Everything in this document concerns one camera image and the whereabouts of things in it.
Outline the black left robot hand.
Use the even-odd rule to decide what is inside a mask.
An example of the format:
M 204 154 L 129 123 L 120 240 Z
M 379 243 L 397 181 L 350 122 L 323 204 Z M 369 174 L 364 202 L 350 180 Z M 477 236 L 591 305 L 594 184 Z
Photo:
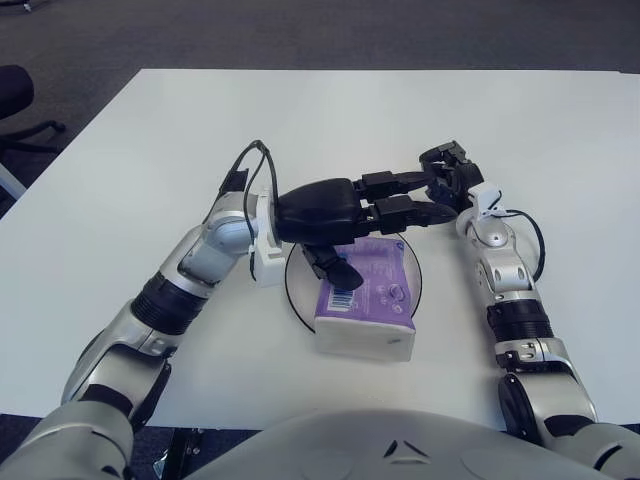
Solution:
M 301 246 L 317 278 L 353 291 L 363 278 L 337 253 L 338 246 L 372 232 L 401 233 L 410 226 L 444 224 L 457 217 L 447 205 L 409 196 L 432 179 L 423 171 L 383 171 L 356 181 L 332 178 L 301 186 L 278 198 L 275 232 L 280 240 Z

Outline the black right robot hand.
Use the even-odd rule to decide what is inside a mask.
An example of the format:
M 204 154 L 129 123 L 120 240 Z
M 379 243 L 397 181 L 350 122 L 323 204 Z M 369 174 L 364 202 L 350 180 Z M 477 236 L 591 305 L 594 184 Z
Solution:
M 425 151 L 419 156 L 419 163 L 426 173 L 433 175 L 426 190 L 430 200 L 458 213 L 472 206 L 468 190 L 484 178 L 458 142 L 452 140 Z

